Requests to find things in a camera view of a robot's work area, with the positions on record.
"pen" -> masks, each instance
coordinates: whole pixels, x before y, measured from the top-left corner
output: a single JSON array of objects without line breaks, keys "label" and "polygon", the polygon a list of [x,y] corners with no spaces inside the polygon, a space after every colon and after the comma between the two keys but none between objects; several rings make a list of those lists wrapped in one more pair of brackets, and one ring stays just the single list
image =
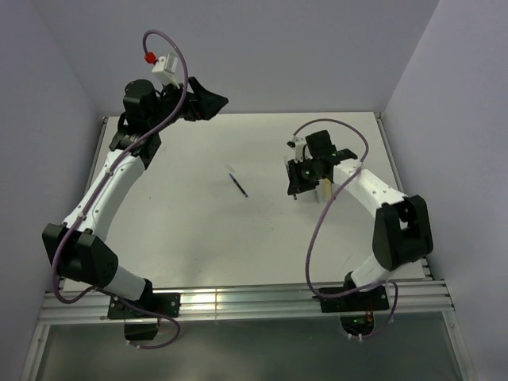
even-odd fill
[{"label": "pen", "polygon": [[235,179],[235,176],[233,176],[233,174],[231,172],[229,173],[229,177],[235,183],[235,185],[238,187],[240,192],[243,193],[245,197],[248,197],[247,192],[244,190],[244,188],[241,187],[240,183]]}]

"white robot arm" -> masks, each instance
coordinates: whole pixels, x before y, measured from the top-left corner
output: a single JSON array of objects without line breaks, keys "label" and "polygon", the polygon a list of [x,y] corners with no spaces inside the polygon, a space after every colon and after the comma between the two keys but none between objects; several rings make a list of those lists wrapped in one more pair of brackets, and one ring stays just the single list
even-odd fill
[{"label": "white robot arm", "polygon": [[[110,143],[110,152],[97,179],[63,223],[48,224],[42,234],[51,263],[57,249],[61,249],[57,261],[58,275],[138,302],[138,306],[143,306],[146,310],[152,308],[152,283],[120,266],[116,254],[108,248],[105,240],[125,196],[156,154],[161,144],[160,136],[153,133],[140,140],[128,153],[125,150],[167,120],[177,110],[177,102],[183,94],[182,87],[175,83],[176,58],[171,54],[158,60],[155,56],[153,58],[152,72],[163,84],[163,90],[157,95],[152,83],[146,79],[132,81],[125,87],[125,112],[120,117],[117,133]],[[186,92],[178,113],[171,117],[167,125],[180,118],[186,121],[208,121],[228,103],[227,98],[209,92],[196,78],[189,77],[188,83],[193,92]],[[85,216],[83,208],[89,202],[91,206],[87,206]],[[79,226],[69,229],[79,219]],[[68,232],[71,235],[65,241]]]},{"label": "white robot arm", "polygon": [[[323,179],[342,184],[361,165],[350,150],[337,151],[327,131],[313,133],[305,139],[293,137],[287,145],[294,149],[294,159],[287,163],[289,195],[311,191]],[[361,168],[344,189],[375,221],[372,254],[346,277],[346,281],[354,282],[354,287],[386,279],[391,271],[419,260],[433,250],[429,215],[423,198],[409,197],[393,189],[365,168]]]}]

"white table surface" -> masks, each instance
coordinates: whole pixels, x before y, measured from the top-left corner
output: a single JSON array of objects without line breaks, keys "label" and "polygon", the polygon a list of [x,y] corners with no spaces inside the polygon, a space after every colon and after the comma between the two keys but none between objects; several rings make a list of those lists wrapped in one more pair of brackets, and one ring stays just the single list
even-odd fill
[{"label": "white table surface", "polygon": [[[162,145],[134,184],[110,228],[106,243],[123,267],[154,287],[219,287],[304,283],[310,235],[324,204],[314,194],[287,196],[283,157],[303,123],[333,117],[357,127],[371,146],[366,167],[396,187],[373,113],[230,114],[212,121],[178,121],[161,133]],[[98,172],[117,117],[110,117],[100,144]],[[302,137],[328,129],[337,149],[361,156],[351,131],[317,123]],[[225,165],[247,191],[245,198]],[[347,192],[337,198],[321,227],[311,263],[314,282],[342,281],[371,252],[374,220]],[[420,262],[393,279],[422,279]],[[85,288],[68,280],[66,291]]]}]

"red connector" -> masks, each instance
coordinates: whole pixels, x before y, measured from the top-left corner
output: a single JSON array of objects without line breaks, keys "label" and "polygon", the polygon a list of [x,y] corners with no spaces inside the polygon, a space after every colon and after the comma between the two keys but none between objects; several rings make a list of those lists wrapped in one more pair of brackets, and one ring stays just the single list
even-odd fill
[{"label": "red connector", "polygon": [[144,55],[144,60],[149,64],[155,65],[157,62],[157,57],[153,52],[148,52]]}]

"white connector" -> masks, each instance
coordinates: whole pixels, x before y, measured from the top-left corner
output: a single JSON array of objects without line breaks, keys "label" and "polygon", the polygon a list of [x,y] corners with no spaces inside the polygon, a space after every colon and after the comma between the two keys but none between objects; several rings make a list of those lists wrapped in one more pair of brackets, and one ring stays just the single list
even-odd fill
[{"label": "white connector", "polygon": [[163,86],[172,83],[176,87],[179,86],[176,80],[176,66],[178,65],[178,56],[169,53],[167,57],[159,57],[156,64],[153,66],[152,74],[163,84]]}]

